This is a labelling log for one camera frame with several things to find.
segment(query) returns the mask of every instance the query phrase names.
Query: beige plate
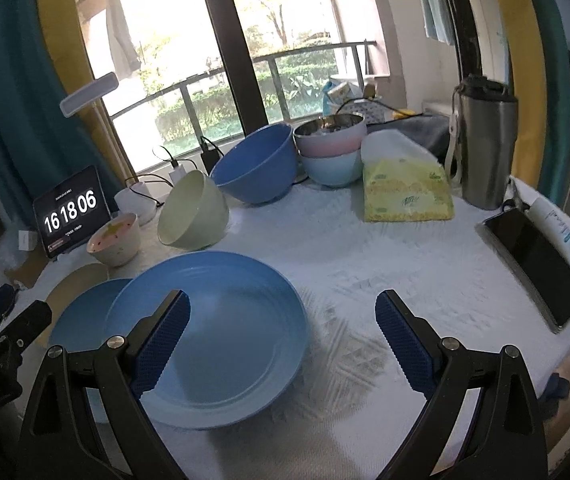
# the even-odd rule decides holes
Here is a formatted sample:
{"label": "beige plate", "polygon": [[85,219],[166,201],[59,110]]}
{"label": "beige plate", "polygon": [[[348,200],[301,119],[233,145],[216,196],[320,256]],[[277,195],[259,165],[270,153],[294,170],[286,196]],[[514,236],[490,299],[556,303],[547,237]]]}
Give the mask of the beige plate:
{"label": "beige plate", "polygon": [[55,286],[46,300],[51,309],[51,324],[36,338],[36,343],[47,347],[49,335],[67,306],[86,290],[99,283],[106,282],[109,278],[107,266],[103,264],[89,264],[76,269]]}

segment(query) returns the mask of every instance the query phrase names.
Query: digital clock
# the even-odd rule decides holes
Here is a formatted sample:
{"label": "digital clock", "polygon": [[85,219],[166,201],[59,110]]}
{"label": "digital clock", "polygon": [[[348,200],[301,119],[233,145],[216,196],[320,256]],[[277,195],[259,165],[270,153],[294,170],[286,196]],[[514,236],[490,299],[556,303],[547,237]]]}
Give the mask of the digital clock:
{"label": "digital clock", "polygon": [[85,168],[34,200],[34,213],[49,258],[87,241],[110,221],[96,168]]}

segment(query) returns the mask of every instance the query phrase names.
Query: balcony railing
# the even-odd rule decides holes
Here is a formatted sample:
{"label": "balcony railing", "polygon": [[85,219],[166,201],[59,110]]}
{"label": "balcony railing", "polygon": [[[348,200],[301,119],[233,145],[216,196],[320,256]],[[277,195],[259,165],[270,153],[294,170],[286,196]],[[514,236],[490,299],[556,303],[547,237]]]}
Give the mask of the balcony railing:
{"label": "balcony railing", "polygon": [[[287,104],[287,99],[285,95],[285,91],[283,89],[283,81],[281,79],[281,75],[279,73],[279,68],[277,65],[277,60],[288,57],[288,56],[298,56],[300,54],[312,53],[312,52],[322,52],[326,50],[337,50],[337,49],[348,49],[351,51],[351,57],[353,58],[353,63],[355,66],[356,72],[356,79],[358,85],[361,89],[364,88],[364,77],[363,73],[370,74],[371,73],[371,60],[369,56],[369,47],[376,45],[376,41],[359,41],[359,42],[351,42],[351,43],[331,43],[331,44],[323,44],[323,45],[315,45],[315,46],[307,46],[303,48],[296,48],[293,50],[284,50],[282,52],[274,52],[273,54],[266,54],[265,56],[258,56],[253,59],[254,63],[261,63],[267,62],[267,65],[270,69],[271,74],[271,81],[273,82],[276,97],[278,99],[279,108],[281,110],[281,114],[283,115],[283,120],[288,121],[292,119],[296,119],[296,117],[291,116],[291,112],[289,110],[289,106]],[[361,67],[361,61],[359,58],[359,47],[364,48],[364,71],[363,67]],[[129,105],[123,110],[115,113],[111,116],[112,120],[116,120],[119,117],[123,116],[124,114],[138,108],[141,105],[144,105],[148,102],[151,102],[155,99],[158,99],[166,94],[171,92],[180,91],[181,97],[183,98],[183,105],[185,106],[185,111],[190,119],[191,126],[193,131],[198,139],[199,143],[201,142],[201,137],[203,136],[203,129],[201,127],[201,122],[199,121],[199,117],[196,113],[196,109],[194,108],[190,93],[188,91],[188,86],[198,83],[204,79],[212,78],[214,76],[223,74],[225,69],[223,67],[216,68],[210,70],[208,72],[204,72],[198,75],[193,75],[179,81],[178,83],[174,83],[162,90],[148,95],[144,99]]]}

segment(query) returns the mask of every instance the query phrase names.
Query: black phone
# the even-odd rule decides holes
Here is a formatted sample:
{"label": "black phone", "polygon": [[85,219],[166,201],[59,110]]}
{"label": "black phone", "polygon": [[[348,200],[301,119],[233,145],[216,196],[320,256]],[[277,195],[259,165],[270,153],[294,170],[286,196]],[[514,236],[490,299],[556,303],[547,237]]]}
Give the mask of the black phone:
{"label": "black phone", "polygon": [[552,331],[559,332],[570,320],[570,265],[519,209],[507,210],[483,225]]}

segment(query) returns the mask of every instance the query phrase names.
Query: metal screw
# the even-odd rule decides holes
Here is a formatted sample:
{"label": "metal screw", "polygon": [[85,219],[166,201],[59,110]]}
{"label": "metal screw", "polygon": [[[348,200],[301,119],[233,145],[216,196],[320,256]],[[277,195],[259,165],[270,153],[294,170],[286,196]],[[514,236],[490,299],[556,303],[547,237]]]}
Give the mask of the metal screw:
{"label": "metal screw", "polygon": [[460,348],[460,342],[455,337],[444,337],[441,344],[447,350],[458,350]]}
{"label": "metal screw", "polygon": [[125,344],[125,338],[122,335],[114,335],[107,339],[107,346],[114,349],[120,348]]}
{"label": "metal screw", "polygon": [[52,359],[54,359],[62,353],[63,353],[63,347],[59,345],[54,345],[52,346],[52,348],[47,350],[47,357],[51,357]]}
{"label": "metal screw", "polygon": [[505,353],[509,355],[512,359],[516,359],[521,353],[516,346],[508,345],[505,347]]}

